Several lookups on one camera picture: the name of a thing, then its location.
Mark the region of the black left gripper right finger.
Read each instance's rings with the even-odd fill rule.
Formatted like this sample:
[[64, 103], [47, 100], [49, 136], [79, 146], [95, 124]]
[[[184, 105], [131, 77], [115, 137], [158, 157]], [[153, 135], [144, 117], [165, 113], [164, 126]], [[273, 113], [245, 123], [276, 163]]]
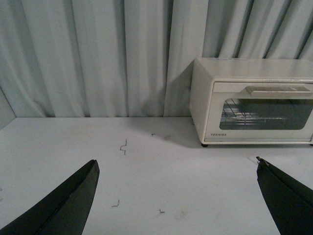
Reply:
[[257, 181], [282, 235], [313, 233], [313, 190], [268, 161], [257, 157]]

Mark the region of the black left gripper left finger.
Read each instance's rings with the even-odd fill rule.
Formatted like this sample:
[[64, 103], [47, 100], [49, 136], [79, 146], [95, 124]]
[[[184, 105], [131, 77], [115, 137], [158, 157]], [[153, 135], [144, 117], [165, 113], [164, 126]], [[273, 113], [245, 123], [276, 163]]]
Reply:
[[2, 235], [81, 235], [93, 204], [99, 166], [91, 160], [36, 205], [0, 230]]

